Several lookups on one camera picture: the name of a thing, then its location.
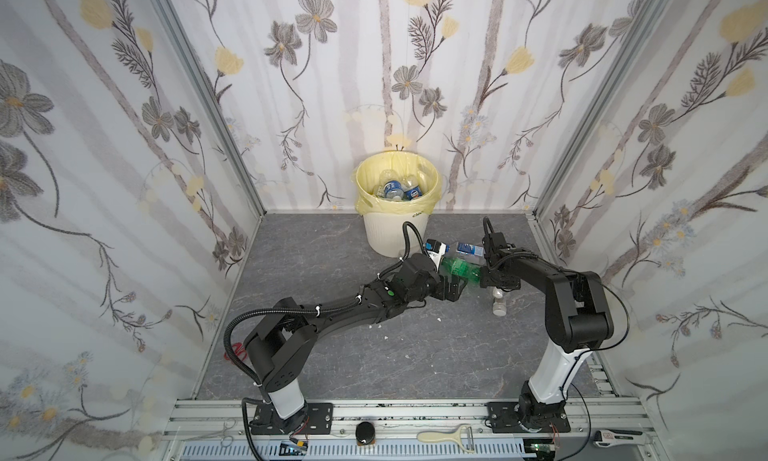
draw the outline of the black mounting plate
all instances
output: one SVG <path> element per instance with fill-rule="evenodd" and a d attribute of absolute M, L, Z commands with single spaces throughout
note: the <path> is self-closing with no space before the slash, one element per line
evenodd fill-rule
<path fill-rule="evenodd" d="M 517 403 L 505 403 L 501 401 L 494 401 L 486 405 L 488 407 L 488 423 L 491 430 L 496 433 L 530 433 L 527 429 L 524 429 L 518 421 L 518 412 L 514 410 Z M 542 418 L 542 429 L 536 431 L 536 433 L 552 433 L 552 425 L 560 433 L 570 433 L 571 424 L 568 422 L 568 418 L 561 418 L 560 416 L 550 416 L 546 419 Z"/>
<path fill-rule="evenodd" d="M 301 434 L 331 434 L 333 422 L 333 404 L 331 403 L 307 403 L 309 418 Z M 253 435 L 275 434 L 282 435 L 280 430 L 270 422 L 269 424 L 257 424 L 260 420 L 276 417 L 272 404 L 260 403 L 256 405 L 254 420 L 250 422 L 250 433 Z"/>

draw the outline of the red object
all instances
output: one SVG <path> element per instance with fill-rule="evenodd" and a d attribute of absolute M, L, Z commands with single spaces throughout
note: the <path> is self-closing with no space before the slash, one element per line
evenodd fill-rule
<path fill-rule="evenodd" d="M 233 344 L 232 349 L 235 351 L 235 356 L 237 356 L 241 361 L 244 361 L 245 358 L 248 357 L 248 353 L 245 351 L 242 343 Z M 226 356 L 226 353 L 224 353 L 224 359 L 229 361 L 230 357 Z"/>

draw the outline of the yellow trash bag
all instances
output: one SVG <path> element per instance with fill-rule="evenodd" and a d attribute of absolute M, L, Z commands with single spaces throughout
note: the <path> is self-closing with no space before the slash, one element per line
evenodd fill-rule
<path fill-rule="evenodd" d="M 422 195 L 412 201 L 398 202 L 376 196 L 379 176 L 385 169 L 394 169 L 400 176 L 416 175 Z M 437 168 L 423 156 L 413 152 L 385 151 L 361 162 L 352 172 L 357 186 L 355 209 L 366 223 L 368 242 L 374 251 L 398 257 L 405 251 L 402 223 L 410 221 L 426 240 L 429 215 L 442 197 L 442 178 Z M 411 253 L 418 250 L 416 236 L 411 232 Z"/>

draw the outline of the plastic bottle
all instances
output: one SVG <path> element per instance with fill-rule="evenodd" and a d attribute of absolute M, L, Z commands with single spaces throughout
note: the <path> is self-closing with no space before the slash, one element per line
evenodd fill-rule
<path fill-rule="evenodd" d="M 385 169 L 379 175 L 379 184 L 384 187 L 384 198 L 391 199 L 392 201 L 401 201 L 406 197 L 406 193 L 402 189 L 400 183 L 400 176 L 394 169 Z"/>
<path fill-rule="evenodd" d="M 416 199 L 421 196 L 422 189 L 418 187 L 418 178 L 416 175 L 408 175 L 402 180 L 402 190 L 406 192 L 406 199 Z"/>
<path fill-rule="evenodd" d="M 504 291 L 495 286 L 488 286 L 488 293 L 491 294 L 493 300 L 493 313 L 496 316 L 506 316 L 507 302 L 504 300 Z"/>
<path fill-rule="evenodd" d="M 440 267 L 444 272 L 467 278 L 472 285 L 480 284 L 480 267 L 477 264 L 467 263 L 459 257 L 444 257 Z"/>
<path fill-rule="evenodd" d="M 458 257 L 464 261 L 472 264 L 482 266 L 485 264 L 485 258 L 483 257 L 482 246 L 470 245 L 468 243 L 460 243 L 455 241 L 448 245 L 446 251 L 447 257 Z"/>

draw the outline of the green plastic bottle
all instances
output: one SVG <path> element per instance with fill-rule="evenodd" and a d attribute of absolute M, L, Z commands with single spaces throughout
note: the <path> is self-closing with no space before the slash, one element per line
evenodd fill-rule
<path fill-rule="evenodd" d="M 465 277 L 470 284 L 480 284 L 480 267 L 477 264 L 467 263 L 458 257 L 444 257 L 440 267 L 446 272 Z"/>

